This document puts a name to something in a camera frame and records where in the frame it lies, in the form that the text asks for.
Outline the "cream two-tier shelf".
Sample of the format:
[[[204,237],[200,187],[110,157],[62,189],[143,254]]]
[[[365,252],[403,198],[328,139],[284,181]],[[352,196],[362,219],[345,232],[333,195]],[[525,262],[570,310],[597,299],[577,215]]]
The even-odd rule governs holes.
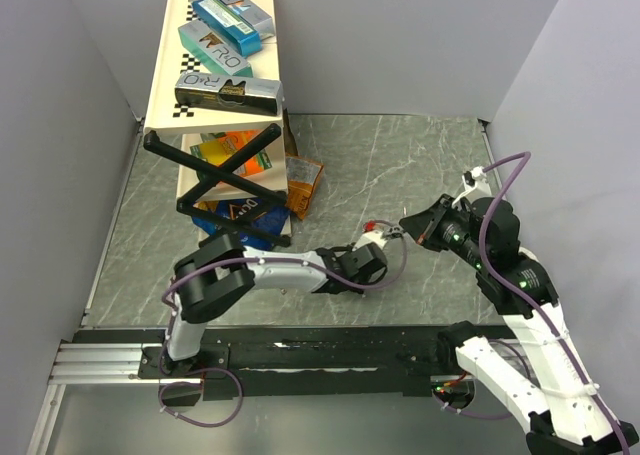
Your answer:
[[[286,247],[274,35],[273,0],[167,0],[143,146],[179,164],[179,213]]]

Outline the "silver R&O box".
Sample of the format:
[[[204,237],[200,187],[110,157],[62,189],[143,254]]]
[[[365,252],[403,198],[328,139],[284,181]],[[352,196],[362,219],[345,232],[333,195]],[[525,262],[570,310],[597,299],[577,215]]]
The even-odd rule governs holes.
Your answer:
[[[254,28],[261,40],[276,36],[276,25],[273,17],[254,0],[219,0],[245,23]]]

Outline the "teal R&O box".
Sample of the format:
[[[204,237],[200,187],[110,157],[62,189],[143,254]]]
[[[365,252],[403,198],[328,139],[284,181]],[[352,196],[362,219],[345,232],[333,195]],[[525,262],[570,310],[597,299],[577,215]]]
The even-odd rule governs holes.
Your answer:
[[[193,20],[178,28],[182,46],[209,72],[253,77],[250,63],[214,30],[200,20]]]

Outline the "orange Kettle chips bag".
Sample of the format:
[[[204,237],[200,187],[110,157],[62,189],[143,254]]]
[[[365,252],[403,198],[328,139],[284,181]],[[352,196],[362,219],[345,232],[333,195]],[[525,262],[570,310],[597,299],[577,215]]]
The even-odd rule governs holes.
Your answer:
[[[303,220],[310,208],[324,165],[294,155],[286,156],[288,198],[286,207]]]

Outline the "dark grey R&O box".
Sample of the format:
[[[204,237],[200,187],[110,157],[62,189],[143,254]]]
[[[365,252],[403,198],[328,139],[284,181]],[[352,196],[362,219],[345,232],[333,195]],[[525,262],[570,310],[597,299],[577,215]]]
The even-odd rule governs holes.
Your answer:
[[[184,72],[174,87],[176,101],[191,108],[277,116],[284,103],[278,80]]]

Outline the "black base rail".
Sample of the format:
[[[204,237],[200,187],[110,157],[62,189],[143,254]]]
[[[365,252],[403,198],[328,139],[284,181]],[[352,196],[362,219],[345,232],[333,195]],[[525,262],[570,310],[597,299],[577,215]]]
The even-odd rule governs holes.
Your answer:
[[[445,326],[249,327],[208,329],[183,361],[143,348],[138,376],[194,382],[206,401],[247,397],[399,393],[428,397],[461,370]]]

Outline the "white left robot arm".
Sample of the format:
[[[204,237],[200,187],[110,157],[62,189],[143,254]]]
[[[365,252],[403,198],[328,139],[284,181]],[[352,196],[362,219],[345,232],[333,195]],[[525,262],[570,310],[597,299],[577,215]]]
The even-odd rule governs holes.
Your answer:
[[[384,249],[393,235],[374,228],[344,247],[277,253],[245,246],[223,235],[200,246],[174,267],[162,295],[170,309],[158,360],[161,374],[191,374],[209,322],[252,290],[293,289],[311,294],[362,294],[381,289],[388,262]]]

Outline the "blue foil box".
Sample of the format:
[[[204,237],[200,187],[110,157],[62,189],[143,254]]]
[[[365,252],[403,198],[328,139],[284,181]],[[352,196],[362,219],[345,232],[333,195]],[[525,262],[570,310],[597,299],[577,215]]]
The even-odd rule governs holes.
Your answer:
[[[194,0],[194,13],[237,52],[247,57],[262,50],[259,33],[219,0]]]

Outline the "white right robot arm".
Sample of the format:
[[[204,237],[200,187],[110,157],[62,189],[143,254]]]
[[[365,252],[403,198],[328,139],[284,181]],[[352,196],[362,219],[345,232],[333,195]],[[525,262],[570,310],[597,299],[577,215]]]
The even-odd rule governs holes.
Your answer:
[[[544,267],[520,249],[520,220],[505,200],[482,197],[458,209],[442,195],[400,221],[423,248],[448,250],[476,272],[481,293],[519,341],[535,374],[523,376],[467,322],[439,334],[438,365],[471,373],[521,426],[532,454],[613,454],[638,443],[635,427],[595,401],[580,375],[558,294]]]

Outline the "small padlock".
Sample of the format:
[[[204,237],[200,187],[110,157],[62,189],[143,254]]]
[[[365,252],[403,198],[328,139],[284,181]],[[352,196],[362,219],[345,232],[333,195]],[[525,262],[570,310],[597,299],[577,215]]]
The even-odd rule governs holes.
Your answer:
[[[382,232],[383,239],[395,239],[402,238],[405,234],[405,230],[399,226],[389,226]]]

